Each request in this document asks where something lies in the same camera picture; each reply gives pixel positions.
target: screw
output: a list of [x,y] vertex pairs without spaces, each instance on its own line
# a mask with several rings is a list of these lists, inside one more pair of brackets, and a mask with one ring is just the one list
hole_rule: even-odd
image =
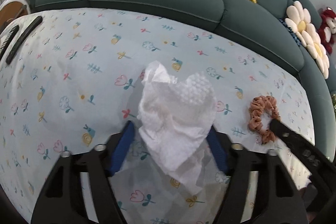
[[106,149],[106,145],[104,145],[104,144],[97,144],[95,147],[94,147],[94,149],[96,150],[96,151],[103,151],[103,150],[105,150]]
[[233,150],[242,150],[243,149],[243,146],[240,143],[233,143],[231,145],[231,147],[232,147]]
[[267,154],[270,155],[270,156],[277,156],[278,155],[277,151],[274,150],[274,149],[269,149],[267,151]]
[[62,158],[67,158],[67,157],[70,157],[70,156],[71,156],[71,152],[68,151],[68,150],[63,151],[63,152],[61,153],[61,157],[62,157]]

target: crumpled white tissue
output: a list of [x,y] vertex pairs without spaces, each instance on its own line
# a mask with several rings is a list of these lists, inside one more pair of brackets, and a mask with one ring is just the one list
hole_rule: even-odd
[[141,138],[162,171],[196,194],[202,189],[196,185],[205,149],[200,145],[216,115],[213,87],[202,73],[178,82],[158,61],[148,65],[142,84]]

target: stuffed animal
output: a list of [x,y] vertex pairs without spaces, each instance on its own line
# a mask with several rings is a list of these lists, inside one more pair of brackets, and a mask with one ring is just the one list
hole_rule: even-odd
[[330,8],[327,7],[321,14],[322,25],[317,30],[321,38],[321,43],[327,50],[329,54],[333,52],[331,47],[334,44],[333,34],[336,34],[336,13]]
[[329,77],[329,58],[326,55],[325,47],[321,44],[321,39],[316,32],[315,26],[310,23],[311,17],[309,11],[303,9],[299,1],[294,1],[294,4],[287,8],[286,13],[289,17],[285,19],[286,24],[292,28],[293,32],[300,39],[302,46],[315,59],[323,77],[327,79]]

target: green sofa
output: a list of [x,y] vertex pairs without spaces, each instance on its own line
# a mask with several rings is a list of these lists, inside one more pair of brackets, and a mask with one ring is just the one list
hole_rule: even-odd
[[[336,121],[330,93],[336,92],[336,69],[324,80],[305,48],[298,47],[279,22],[295,0],[30,0],[33,11],[66,8],[111,8],[148,13],[235,41],[266,57],[295,76],[305,88],[313,116],[315,145],[330,160],[336,147]],[[312,23],[322,20],[309,0],[299,0],[310,11]]]

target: pink scrunchie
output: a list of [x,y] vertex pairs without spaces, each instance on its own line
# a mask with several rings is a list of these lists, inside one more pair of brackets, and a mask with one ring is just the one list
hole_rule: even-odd
[[272,119],[279,121],[281,119],[277,107],[277,100],[273,96],[259,96],[252,100],[249,108],[251,120],[249,121],[248,127],[251,131],[258,132],[261,135],[263,144],[269,141],[274,142],[276,138],[271,130],[262,129],[263,123],[261,122],[260,116],[264,113],[264,110],[271,113]]

